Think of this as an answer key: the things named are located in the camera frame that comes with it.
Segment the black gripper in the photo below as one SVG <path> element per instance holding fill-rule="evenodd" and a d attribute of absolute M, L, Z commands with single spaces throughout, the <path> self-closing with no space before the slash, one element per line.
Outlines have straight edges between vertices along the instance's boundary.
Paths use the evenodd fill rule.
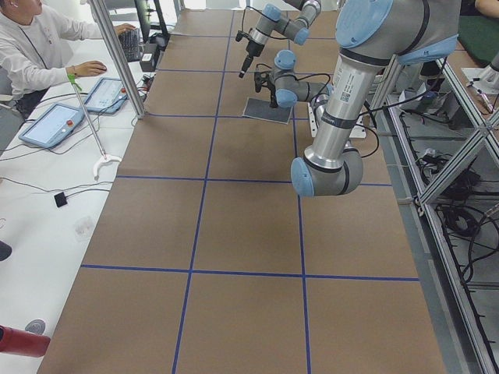
<path fill-rule="evenodd" d="M 248 44 L 246 46 L 247 56 L 244 59 L 242 67 L 239 71 L 239 78 L 243 78 L 248 71 L 249 67 L 253 62 L 253 58 L 260 57 L 265 44 L 261 44 L 253 39 L 249 39 Z"/>
<path fill-rule="evenodd" d="M 270 107 L 277 108 L 278 102 L 276 99 L 276 89 L 273 81 L 270 78 L 267 79 L 267 88 L 270 92 Z"/>

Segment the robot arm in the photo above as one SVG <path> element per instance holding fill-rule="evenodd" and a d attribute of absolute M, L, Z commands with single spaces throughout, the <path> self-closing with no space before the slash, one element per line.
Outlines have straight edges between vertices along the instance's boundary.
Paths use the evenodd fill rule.
<path fill-rule="evenodd" d="M 403 65 L 450 55 L 457 44 L 459 1 L 348 1 L 336 23 L 340 46 L 333 83 L 297 81 L 296 57 L 276 54 L 271 81 L 277 104 L 309 102 L 318 125 L 313 143 L 291 165 L 300 196 L 337 196 L 363 178 L 363 161 L 349 142 L 376 74 L 396 57 Z"/>
<path fill-rule="evenodd" d="M 295 19 L 287 17 L 276 5 L 266 4 L 264 9 L 259 11 L 260 18 L 256 26 L 250 28 L 248 32 L 244 30 L 246 11 L 243 11 L 241 29 L 235 36 L 237 42 L 247 39 L 246 57 L 239 71 L 239 78 L 243 78 L 253 60 L 260 57 L 268 40 L 274 38 L 273 32 L 297 45 L 304 45 L 307 41 L 310 27 L 321 13 L 321 1 L 285 1 L 285 3 L 299 10 Z"/>

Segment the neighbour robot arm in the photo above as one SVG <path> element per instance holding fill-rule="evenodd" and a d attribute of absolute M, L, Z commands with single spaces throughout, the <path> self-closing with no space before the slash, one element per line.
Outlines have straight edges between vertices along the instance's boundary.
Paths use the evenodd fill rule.
<path fill-rule="evenodd" d="M 463 68 L 471 86 L 485 94 L 498 94 L 498 54 L 485 68 Z"/>

